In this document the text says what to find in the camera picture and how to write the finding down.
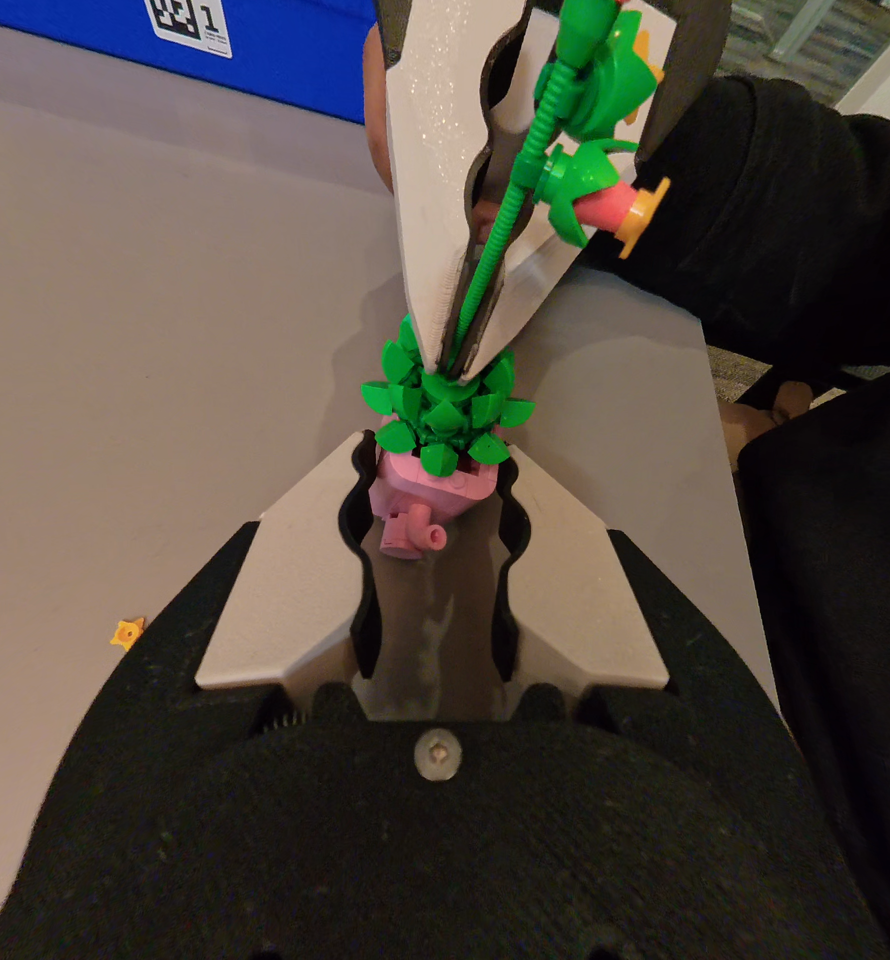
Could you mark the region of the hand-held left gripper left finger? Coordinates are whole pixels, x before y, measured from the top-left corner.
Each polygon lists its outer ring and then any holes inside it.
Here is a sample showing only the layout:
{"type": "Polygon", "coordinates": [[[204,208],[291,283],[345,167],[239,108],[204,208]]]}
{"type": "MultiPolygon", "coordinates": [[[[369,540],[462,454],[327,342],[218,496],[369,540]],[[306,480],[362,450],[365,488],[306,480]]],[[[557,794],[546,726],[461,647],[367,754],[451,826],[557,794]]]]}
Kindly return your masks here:
{"type": "Polygon", "coordinates": [[[196,674],[202,689],[370,679],[382,618],[362,542],[374,432],[357,431],[262,517],[196,674]]]}

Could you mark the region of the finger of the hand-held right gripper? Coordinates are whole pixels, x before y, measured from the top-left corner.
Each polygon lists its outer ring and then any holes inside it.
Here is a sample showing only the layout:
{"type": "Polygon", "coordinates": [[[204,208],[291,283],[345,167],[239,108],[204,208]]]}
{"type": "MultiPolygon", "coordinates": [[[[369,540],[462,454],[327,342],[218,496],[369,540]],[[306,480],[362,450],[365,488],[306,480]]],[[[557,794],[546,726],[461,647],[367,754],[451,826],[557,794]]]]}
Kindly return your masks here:
{"type": "Polygon", "coordinates": [[[414,1],[386,72],[387,133],[405,297],[425,368],[439,368],[489,147],[483,77],[525,1],[414,1]]]}
{"type": "Polygon", "coordinates": [[[632,185],[634,134],[664,79],[643,10],[564,2],[548,60],[524,93],[533,114],[511,149],[499,210],[460,306],[460,380],[482,376],[595,233],[627,259],[669,192],[632,185]]]}

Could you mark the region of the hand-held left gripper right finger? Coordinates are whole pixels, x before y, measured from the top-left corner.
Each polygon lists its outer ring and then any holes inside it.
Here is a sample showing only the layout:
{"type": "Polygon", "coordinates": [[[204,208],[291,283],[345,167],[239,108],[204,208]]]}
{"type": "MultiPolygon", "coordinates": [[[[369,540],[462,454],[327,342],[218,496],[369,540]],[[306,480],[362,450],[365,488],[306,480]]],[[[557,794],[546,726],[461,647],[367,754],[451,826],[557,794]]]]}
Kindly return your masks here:
{"type": "Polygon", "coordinates": [[[606,524],[523,451],[501,464],[492,657],[504,700],[535,684],[578,702],[597,687],[661,690],[669,672],[606,524]]]}

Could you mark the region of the green toy brick plant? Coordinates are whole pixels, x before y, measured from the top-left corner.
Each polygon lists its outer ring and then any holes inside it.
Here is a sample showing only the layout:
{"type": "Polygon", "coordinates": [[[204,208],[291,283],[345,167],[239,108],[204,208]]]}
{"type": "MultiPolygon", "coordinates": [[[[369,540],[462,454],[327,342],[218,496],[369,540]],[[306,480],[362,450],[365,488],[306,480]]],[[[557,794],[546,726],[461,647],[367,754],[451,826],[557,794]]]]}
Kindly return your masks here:
{"type": "Polygon", "coordinates": [[[538,15],[538,43],[526,42],[531,17],[506,40],[499,42],[494,60],[483,73],[487,88],[483,106],[489,147],[476,169],[469,216],[472,244],[463,265],[447,329],[446,347],[438,369],[427,371],[415,335],[411,312],[404,318],[398,338],[386,343],[381,354],[384,381],[368,382],[361,392],[366,403],[390,425],[377,433],[377,444],[390,453],[417,451],[422,467],[438,477],[451,475],[462,456],[484,465],[497,465],[510,456],[498,436],[501,428],[525,423],[532,402],[513,397],[514,358],[510,345],[483,375],[461,380],[461,306],[474,273],[474,260],[482,252],[495,222],[504,188],[500,174],[509,171],[511,149],[521,144],[534,106],[524,88],[547,63],[558,31],[559,14],[538,15]]]}

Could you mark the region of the pink toy brick pot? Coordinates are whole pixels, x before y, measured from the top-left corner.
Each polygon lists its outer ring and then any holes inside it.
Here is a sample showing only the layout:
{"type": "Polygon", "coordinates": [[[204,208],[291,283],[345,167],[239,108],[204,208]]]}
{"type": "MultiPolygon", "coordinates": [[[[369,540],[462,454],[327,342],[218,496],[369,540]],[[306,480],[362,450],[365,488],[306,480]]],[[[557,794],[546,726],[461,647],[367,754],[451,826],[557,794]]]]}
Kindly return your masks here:
{"type": "Polygon", "coordinates": [[[383,521],[380,551],[420,560],[447,544],[444,526],[490,497],[496,464],[470,461],[448,477],[427,473],[411,453],[377,450],[377,475],[369,490],[372,512],[383,521]]]}

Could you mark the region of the person's right forearm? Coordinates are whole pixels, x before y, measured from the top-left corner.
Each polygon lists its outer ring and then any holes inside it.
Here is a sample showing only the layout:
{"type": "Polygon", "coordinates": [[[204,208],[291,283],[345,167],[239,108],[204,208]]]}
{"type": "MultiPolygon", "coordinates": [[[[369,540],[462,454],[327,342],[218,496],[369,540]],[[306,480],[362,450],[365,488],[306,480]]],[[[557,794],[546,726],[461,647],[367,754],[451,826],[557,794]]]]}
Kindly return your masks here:
{"type": "Polygon", "coordinates": [[[787,80],[713,78],[636,185],[665,177],[630,257],[597,234],[581,265],[689,311],[733,353],[890,366],[890,119],[787,80]]]}

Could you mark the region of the person's right hand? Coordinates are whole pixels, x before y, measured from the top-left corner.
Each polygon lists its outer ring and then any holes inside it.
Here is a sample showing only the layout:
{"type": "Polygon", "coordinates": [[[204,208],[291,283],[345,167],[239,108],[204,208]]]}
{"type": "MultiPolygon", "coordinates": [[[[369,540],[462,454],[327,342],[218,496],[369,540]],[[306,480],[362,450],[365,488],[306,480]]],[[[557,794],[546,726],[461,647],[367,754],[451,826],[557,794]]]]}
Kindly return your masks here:
{"type": "Polygon", "coordinates": [[[362,51],[363,113],[367,146],[374,168],[393,193],[387,123],[387,79],[379,25],[367,33],[362,51]]]}

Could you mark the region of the blue plastic bin white label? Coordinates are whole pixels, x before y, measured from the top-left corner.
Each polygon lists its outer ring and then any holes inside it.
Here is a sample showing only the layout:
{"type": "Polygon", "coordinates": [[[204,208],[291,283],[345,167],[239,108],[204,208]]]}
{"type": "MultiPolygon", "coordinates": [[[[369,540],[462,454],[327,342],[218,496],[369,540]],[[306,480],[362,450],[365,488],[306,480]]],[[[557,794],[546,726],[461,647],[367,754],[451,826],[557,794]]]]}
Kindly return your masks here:
{"type": "Polygon", "coordinates": [[[0,26],[364,120],[359,1],[0,1],[0,26]]]}

